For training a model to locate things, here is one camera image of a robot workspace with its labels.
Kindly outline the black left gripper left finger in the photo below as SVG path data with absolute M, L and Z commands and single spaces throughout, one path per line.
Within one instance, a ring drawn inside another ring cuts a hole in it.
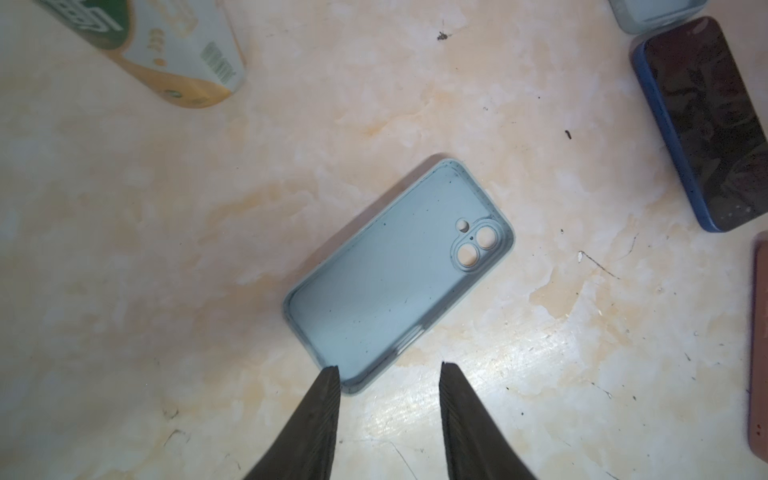
M 336 366 L 323 368 L 247 479 L 328 479 L 336 448 L 341 385 Z

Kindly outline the black phone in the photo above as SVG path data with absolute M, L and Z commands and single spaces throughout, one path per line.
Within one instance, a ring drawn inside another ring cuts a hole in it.
M 755 245 L 748 441 L 767 462 L 767 236 Z

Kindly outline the light blue case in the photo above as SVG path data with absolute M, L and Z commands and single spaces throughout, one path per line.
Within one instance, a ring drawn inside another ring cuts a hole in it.
M 283 315 L 343 393 L 366 389 L 513 249 L 514 230 L 456 159 L 437 162 L 285 297 Z
M 707 0 L 609 0 L 617 24 L 630 35 L 685 20 L 707 3 Z

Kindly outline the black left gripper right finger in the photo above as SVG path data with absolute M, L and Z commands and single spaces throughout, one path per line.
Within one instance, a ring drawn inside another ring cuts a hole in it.
M 532 479 L 462 370 L 441 365 L 439 400 L 450 479 Z

